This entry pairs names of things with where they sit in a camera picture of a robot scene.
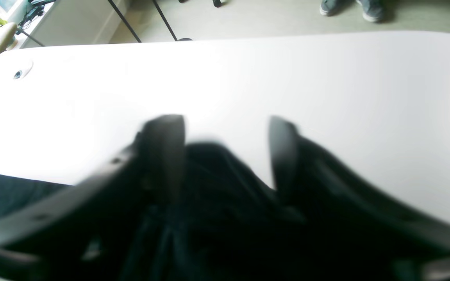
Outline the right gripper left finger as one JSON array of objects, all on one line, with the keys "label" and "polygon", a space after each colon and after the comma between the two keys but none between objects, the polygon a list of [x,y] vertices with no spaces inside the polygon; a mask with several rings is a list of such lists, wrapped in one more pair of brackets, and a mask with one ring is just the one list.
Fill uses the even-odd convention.
[{"label": "right gripper left finger", "polygon": [[1,218],[0,278],[48,281],[71,272],[98,234],[109,238],[109,254],[122,255],[145,206],[177,201],[185,137],[182,115],[156,117],[75,187]]}]

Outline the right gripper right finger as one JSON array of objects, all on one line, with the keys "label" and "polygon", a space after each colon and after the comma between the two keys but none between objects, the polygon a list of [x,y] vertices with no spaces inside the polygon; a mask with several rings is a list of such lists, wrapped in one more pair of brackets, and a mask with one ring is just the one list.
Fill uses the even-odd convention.
[{"label": "right gripper right finger", "polygon": [[316,225],[347,276],[450,281],[450,223],[378,190],[281,117],[270,118],[268,148],[279,200]]}]

